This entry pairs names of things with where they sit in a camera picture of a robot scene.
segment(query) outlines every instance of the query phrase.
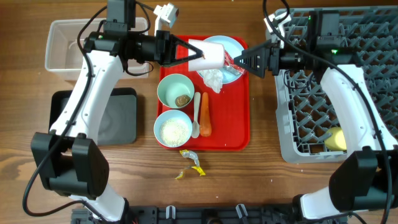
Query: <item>white cloth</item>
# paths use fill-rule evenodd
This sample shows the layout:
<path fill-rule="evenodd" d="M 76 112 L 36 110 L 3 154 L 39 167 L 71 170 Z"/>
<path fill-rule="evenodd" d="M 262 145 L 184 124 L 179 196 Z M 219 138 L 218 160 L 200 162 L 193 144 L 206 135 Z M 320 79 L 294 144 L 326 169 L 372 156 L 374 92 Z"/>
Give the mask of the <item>white cloth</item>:
<path fill-rule="evenodd" d="M 216 93 L 220 93 L 224 78 L 222 71 L 219 69 L 209 69 L 198 71 L 198 73 L 203 76 L 203 81 L 207 87 L 212 88 Z"/>

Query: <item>white spoon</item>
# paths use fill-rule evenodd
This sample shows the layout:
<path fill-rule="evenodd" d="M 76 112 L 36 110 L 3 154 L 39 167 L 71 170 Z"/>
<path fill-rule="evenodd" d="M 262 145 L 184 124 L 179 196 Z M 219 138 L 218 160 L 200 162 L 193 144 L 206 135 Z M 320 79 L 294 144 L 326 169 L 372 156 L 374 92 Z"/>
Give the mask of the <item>white spoon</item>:
<path fill-rule="evenodd" d="M 191 137 L 197 138 L 200 134 L 200 127 L 198 123 L 198 113 L 200 106 L 200 93 L 196 92 L 193 96 L 193 123 Z"/>

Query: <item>blue bowl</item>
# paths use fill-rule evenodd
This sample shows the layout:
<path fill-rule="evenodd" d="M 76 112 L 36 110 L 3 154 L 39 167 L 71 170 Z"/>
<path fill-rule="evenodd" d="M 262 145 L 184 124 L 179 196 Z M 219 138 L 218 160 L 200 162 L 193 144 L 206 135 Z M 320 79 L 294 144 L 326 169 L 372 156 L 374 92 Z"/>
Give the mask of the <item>blue bowl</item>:
<path fill-rule="evenodd" d="M 183 121 L 183 123 L 185 123 L 187 125 L 187 128 L 188 128 L 187 139 L 183 142 L 183 144 L 181 144 L 179 146 L 169 146 L 165 142 L 163 142 L 162 138 L 160 137 L 160 127 L 162 126 L 162 124 L 164 122 L 166 122 L 167 120 L 173 119 L 173 118 Z M 184 145 L 185 143 L 187 143 L 187 141 L 191 138 L 192 121 L 188 117 L 188 115 L 186 115 L 182 111 L 179 111 L 179 110 L 168 110 L 168 111 L 163 112 L 161 115 L 159 115 L 159 117 L 157 117 L 157 119 L 155 121 L 155 125 L 154 125 L 154 133 L 155 133 L 156 140 L 158 142 L 160 142 L 162 145 L 164 145 L 166 147 L 180 147 L 180 146 Z"/>

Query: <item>orange carrot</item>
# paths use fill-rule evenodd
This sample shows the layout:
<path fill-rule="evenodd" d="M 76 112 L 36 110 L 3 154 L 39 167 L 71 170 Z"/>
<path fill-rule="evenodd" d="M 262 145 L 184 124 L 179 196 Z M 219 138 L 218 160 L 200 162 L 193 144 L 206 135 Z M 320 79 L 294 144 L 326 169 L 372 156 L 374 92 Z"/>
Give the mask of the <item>orange carrot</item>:
<path fill-rule="evenodd" d="M 211 135 L 211 123 L 210 123 L 210 112 L 209 112 L 209 94 L 203 93 L 201 98 L 200 108 L 200 135 L 208 137 Z"/>

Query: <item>clear plastic bin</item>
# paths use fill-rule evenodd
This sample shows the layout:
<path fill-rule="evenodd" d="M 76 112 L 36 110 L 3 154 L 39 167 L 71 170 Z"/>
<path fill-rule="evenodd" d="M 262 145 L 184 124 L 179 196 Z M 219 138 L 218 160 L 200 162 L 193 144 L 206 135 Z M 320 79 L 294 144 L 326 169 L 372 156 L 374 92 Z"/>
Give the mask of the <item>clear plastic bin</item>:
<path fill-rule="evenodd" d="M 80 42 L 88 35 L 96 31 L 102 18 L 95 19 L 81 35 Z M 47 48 L 45 52 L 45 69 L 53 72 L 64 80 L 77 80 L 80 74 L 83 56 L 77 46 L 77 35 L 81 28 L 88 22 L 88 19 L 70 19 L 54 21 L 51 24 L 49 37 L 47 39 Z M 144 30 L 148 27 L 146 19 L 136 18 L 136 28 L 131 30 Z M 131 73 L 142 73 L 149 71 L 148 63 L 139 64 L 135 60 L 129 60 L 129 71 Z M 123 74 L 125 78 L 147 78 L 148 74 L 139 77 L 133 77 Z"/>

